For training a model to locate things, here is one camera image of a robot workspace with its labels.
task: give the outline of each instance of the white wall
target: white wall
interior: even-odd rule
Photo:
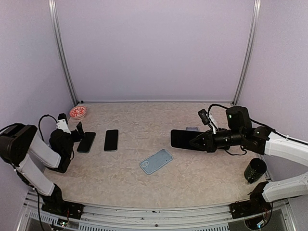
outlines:
[[[308,141],[308,1],[262,1],[256,42],[239,105],[283,134]],[[308,171],[266,158],[274,180]],[[308,196],[290,200],[299,231],[307,230]]]
[[[233,100],[254,0],[56,2],[79,100]]]
[[[15,122],[38,124],[72,107],[56,49],[48,1],[0,3],[0,128]],[[42,122],[46,140],[55,124]],[[16,229],[28,188],[0,159],[0,229]]]

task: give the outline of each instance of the black smartphone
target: black smartphone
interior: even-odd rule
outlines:
[[[187,130],[172,130],[171,131],[171,146],[174,148],[182,148],[188,150],[200,149],[193,147],[189,144],[189,141],[202,134],[201,131],[187,131]]]
[[[95,132],[85,132],[85,137],[82,138],[81,142],[79,143],[77,152],[88,153],[91,149],[95,136]]]
[[[104,145],[105,152],[112,152],[117,150],[118,136],[119,136],[119,130],[117,129],[106,131],[105,145]]]

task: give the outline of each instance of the round container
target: round container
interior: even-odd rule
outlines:
[[[247,166],[244,176],[248,183],[252,184],[260,179],[266,172],[267,166],[265,162],[259,158],[254,158]]]
[[[76,106],[74,107],[70,112],[70,116],[75,120],[81,120],[83,117],[85,117],[87,113],[87,108],[85,106]]]

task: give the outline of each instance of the beige marbled table surface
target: beige marbled table surface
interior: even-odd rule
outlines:
[[[45,170],[63,198],[70,201],[122,207],[169,208],[232,203],[264,178],[248,184],[244,170],[254,153],[230,156],[222,150],[206,153],[172,148],[170,131],[187,126],[205,127],[198,111],[206,103],[94,103],[85,104],[84,131],[96,132],[89,153],[78,153],[65,174]],[[220,127],[227,128],[225,110],[211,111]],[[70,129],[78,121],[69,120]],[[119,130],[117,152],[104,152],[105,133]],[[157,172],[146,175],[139,163],[161,149],[174,159]],[[240,153],[239,148],[231,148]]]

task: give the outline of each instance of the black cup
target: black cup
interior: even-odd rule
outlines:
[[[266,172],[267,166],[265,162],[259,158],[254,158],[250,161],[247,166],[244,176],[248,183],[252,184],[260,179],[263,174]]]

